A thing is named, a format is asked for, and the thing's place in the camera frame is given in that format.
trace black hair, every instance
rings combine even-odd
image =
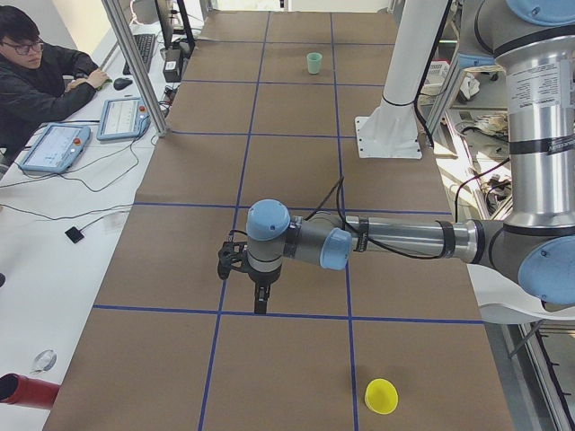
[[[0,6],[0,40],[8,37],[17,43],[33,42],[39,35],[38,26],[26,13],[14,6]]]

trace black jacket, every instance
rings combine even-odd
[[[89,75],[98,66],[79,51],[44,44],[40,67],[30,70],[0,55],[0,148],[15,157],[41,123],[62,121],[82,108],[96,90],[87,83],[64,93],[63,75]]]

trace computer mouse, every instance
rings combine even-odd
[[[114,80],[114,90],[123,90],[132,83],[133,81],[129,78],[116,78]]]

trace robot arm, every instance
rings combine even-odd
[[[510,216],[454,224],[325,214],[304,220],[278,201],[260,201],[248,215],[247,242],[230,236],[218,266],[223,279],[236,270],[255,282],[255,312],[266,312],[284,257],[341,269],[352,250],[459,258],[499,271],[544,304],[575,304],[575,2],[466,0],[461,38],[466,66],[491,59],[506,72]]]

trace green cup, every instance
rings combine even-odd
[[[307,71],[310,75],[317,75],[322,68],[322,54],[319,52],[310,52],[307,55]]]

